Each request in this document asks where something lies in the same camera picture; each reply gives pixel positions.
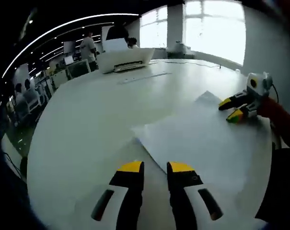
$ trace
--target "white paper sheet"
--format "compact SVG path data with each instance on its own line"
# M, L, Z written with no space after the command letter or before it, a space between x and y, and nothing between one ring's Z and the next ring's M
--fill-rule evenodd
M226 118L233 110L219 111L219 102L205 92L180 114L133 131L165 172L168 161L189 164L204 183L227 190L238 207L255 215L269 179L269 120L230 124Z

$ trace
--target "window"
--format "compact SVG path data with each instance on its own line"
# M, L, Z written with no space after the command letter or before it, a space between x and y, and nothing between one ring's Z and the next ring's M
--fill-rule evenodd
M243 65L246 26L240 3L229 0L188 1L184 17L185 44L191 50Z
M167 6L142 15L139 28L139 44L141 48L167 47Z

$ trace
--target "black cable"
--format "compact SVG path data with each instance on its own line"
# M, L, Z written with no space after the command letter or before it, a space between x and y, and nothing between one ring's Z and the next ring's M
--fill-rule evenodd
M188 61L186 61L186 62L174 62L174 61L163 61L163 60L157 60L157 61L162 61L162 62L165 62L165 63L174 63L174 64L186 64L186 63L188 63L188 64L194 64L194 65L198 65L198 66L206 66L208 68L215 68L215 67L221 68L221 65L208 66L208 65L202 65L202 64L192 63L192 62L188 62Z
M6 152L5 152L4 154L8 157L9 162L13 165L13 167L14 167L15 170L16 170L16 172L19 174L20 178L22 178L20 169L18 169L18 168L15 166L15 164L12 162L11 157L9 156L9 154L7 154Z
M276 95L277 95L277 103L279 103L279 95L278 95L277 89L276 89L274 84L272 84L272 86L273 86L273 88L274 88L274 90L276 92Z

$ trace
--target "white table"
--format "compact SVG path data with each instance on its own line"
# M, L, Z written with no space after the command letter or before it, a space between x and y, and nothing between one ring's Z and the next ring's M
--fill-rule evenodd
M122 164L139 160L145 161L145 185L138 229L175 229L166 175L130 128L180 111L205 91L229 97L245 88L246 77L193 64L216 66L200 60L152 63L125 73L83 75L61 85L49 101L33 135L27 178L32 207L45 224L71 212L95 185L109 183ZM137 80L161 73L169 74Z

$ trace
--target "tabletop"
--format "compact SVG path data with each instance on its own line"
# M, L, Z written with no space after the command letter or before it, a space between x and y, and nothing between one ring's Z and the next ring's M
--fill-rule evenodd
M122 164L138 160L145 162L138 229L175 229L166 174L131 128L175 114L205 91L225 99L243 90L246 80L206 61L167 59L121 73L94 71L61 85L30 146L27 184L34 212L51 224L96 185L108 184Z

